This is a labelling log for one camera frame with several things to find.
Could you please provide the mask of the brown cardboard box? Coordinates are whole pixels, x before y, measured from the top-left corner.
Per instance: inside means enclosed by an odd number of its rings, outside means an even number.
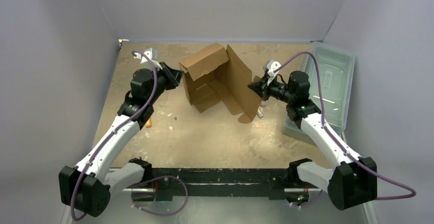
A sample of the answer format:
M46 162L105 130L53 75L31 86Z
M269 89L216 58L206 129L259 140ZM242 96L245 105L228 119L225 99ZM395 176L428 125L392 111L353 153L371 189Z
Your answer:
M213 43L179 63L188 102L198 112L222 101L238 122L251 123L257 116L260 97L248 85L260 77L238 56L231 45Z

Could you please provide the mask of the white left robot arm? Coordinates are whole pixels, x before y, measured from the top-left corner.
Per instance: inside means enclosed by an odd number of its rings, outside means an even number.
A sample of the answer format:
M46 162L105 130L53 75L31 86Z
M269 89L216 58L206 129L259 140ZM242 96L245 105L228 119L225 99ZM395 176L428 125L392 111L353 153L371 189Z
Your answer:
M126 93L112 125L97 145L74 167L65 166L59 173L61 201L70 206L74 221L86 215L99 216L111 196L137 184L148 187L154 177L152 165L134 158L117 171L110 171L114 160L128 142L144 127L154 112L153 104L164 91L180 85L184 73L164 62L133 73L131 89Z

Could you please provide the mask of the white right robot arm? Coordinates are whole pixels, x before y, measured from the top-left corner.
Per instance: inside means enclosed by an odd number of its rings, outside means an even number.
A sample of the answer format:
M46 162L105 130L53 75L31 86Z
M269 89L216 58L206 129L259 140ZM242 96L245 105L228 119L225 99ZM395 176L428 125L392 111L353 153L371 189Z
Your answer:
M338 210L345 210L377 198L377 165L351 149L322 117L309 98L309 76L293 71L287 84L265 73L248 85L262 100L270 97L286 103L287 115L324 153L332 168L320 167L308 159L290 163L287 179L295 187L310 183L326 192Z

